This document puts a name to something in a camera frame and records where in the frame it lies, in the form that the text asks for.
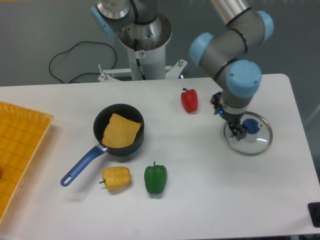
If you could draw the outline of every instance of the yellow bell pepper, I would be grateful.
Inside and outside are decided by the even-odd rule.
[[[125,166],[108,167],[102,171],[102,180],[108,191],[116,190],[127,185],[131,181],[129,168]]]

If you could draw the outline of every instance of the red bell pepper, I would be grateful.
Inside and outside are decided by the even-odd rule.
[[[194,89],[182,89],[184,92],[181,93],[181,102],[187,113],[192,113],[198,108],[198,95]]]

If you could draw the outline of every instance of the toy bread slice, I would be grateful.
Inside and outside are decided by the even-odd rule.
[[[134,143],[140,127],[141,123],[113,113],[104,130],[102,143],[115,149],[127,147]]]

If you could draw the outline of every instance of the metal bracket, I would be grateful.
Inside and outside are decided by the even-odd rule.
[[[165,66],[165,79],[178,79],[187,65],[187,61],[180,59],[174,66]],[[99,66],[99,70],[101,75],[98,77],[98,80],[101,83],[132,80],[130,68],[102,70],[101,66]]]

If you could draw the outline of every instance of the white table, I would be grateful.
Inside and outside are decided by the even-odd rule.
[[[188,114],[182,88],[195,89]],[[319,233],[308,203],[320,186],[289,79],[264,75],[248,111],[265,117],[273,142],[247,157],[224,142],[224,121],[210,99],[210,78],[0,87],[0,100],[55,116],[0,237],[14,240],[186,240]],[[61,178],[97,141],[96,115],[127,103],[145,121],[140,149],[95,159],[68,186]],[[156,161],[168,171],[161,196],[150,196],[144,171]],[[132,183],[110,193],[98,184],[104,168],[126,166]]]

